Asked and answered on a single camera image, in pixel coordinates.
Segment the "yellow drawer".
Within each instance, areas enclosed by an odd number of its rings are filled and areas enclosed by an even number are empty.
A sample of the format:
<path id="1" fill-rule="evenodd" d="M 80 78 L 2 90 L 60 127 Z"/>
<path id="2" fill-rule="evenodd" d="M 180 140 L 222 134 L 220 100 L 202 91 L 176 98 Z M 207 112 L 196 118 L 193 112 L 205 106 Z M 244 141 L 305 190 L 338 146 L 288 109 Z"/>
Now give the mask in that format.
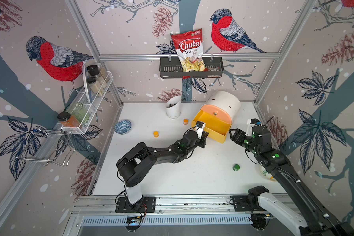
<path id="1" fill-rule="evenodd" d="M 208 137 L 219 143 L 225 142 L 227 133 L 232 126 L 231 123 L 223 121 L 214 115 L 210 115 L 203 110 L 200 110 L 192 120 L 192 127 L 194 127 L 197 122 L 204 122 L 204 131 L 208 133 Z"/>

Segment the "pink top drawer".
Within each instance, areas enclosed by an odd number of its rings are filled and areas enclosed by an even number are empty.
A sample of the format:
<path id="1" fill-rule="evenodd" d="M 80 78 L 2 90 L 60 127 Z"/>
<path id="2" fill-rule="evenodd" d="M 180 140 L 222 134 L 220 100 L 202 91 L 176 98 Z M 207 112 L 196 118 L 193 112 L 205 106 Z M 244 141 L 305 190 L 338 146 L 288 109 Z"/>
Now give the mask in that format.
<path id="1" fill-rule="evenodd" d="M 233 122 L 233 113 L 229 106 L 220 108 L 211 104 L 205 104 L 201 107 L 201 110 L 227 124 L 232 124 Z"/>

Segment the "round white drawer cabinet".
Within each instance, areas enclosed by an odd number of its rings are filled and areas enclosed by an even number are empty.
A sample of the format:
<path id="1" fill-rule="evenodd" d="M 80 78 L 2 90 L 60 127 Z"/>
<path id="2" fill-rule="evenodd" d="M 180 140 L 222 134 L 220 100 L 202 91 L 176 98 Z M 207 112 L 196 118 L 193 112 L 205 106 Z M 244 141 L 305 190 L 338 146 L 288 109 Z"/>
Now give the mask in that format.
<path id="1" fill-rule="evenodd" d="M 211 104 L 220 108 L 229 106 L 232 109 L 233 120 L 241 108 L 241 102 L 236 96 L 221 90 L 213 93 L 205 104 Z"/>

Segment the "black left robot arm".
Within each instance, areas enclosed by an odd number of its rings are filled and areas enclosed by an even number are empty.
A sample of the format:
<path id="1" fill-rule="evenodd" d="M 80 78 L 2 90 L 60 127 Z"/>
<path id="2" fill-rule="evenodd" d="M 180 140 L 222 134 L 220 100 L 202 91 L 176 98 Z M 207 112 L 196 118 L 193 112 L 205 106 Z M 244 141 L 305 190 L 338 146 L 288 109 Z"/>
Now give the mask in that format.
<path id="1" fill-rule="evenodd" d="M 206 146 L 208 132 L 202 128 L 186 131 L 183 137 L 167 148 L 154 148 L 145 143 L 138 143 L 116 164 L 117 176 L 124 183 L 129 204 L 142 204 L 143 194 L 140 182 L 154 165 L 177 164 L 188 159 L 197 147 Z"/>

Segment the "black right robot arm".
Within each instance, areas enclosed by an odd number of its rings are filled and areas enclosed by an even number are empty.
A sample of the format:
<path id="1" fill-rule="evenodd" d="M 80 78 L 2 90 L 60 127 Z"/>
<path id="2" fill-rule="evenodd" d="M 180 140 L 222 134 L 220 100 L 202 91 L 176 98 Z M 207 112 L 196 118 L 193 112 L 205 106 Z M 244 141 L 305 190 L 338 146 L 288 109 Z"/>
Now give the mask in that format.
<path id="1" fill-rule="evenodd" d="M 252 210 L 260 207 L 271 213 L 296 236 L 353 236 L 348 222 L 340 222 L 299 179 L 287 156 L 271 144 L 266 126 L 254 126 L 250 135 L 238 128 L 230 129 L 230 138 L 254 154 L 258 164 L 284 188 L 300 213 L 281 203 L 263 186 L 248 191 L 247 202 Z"/>

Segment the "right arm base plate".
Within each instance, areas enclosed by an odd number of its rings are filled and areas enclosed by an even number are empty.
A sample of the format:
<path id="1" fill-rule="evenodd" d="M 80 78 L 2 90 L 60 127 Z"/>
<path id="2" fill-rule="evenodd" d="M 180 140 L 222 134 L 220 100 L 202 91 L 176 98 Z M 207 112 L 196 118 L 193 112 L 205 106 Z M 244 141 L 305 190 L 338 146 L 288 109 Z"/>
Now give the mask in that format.
<path id="1" fill-rule="evenodd" d="M 254 212 L 257 209 L 253 200 L 245 195 L 232 196 L 230 199 L 230 204 L 234 206 L 235 212 Z"/>

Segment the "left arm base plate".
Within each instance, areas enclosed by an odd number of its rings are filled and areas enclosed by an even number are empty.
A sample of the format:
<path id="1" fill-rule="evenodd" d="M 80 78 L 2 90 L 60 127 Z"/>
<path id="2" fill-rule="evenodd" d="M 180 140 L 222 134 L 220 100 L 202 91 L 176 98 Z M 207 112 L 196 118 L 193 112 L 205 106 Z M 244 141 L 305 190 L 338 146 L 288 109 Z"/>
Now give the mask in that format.
<path id="1" fill-rule="evenodd" d="M 130 204 L 127 197 L 120 197 L 115 213 L 154 213 L 155 202 L 155 197 L 143 197 L 135 204 Z"/>

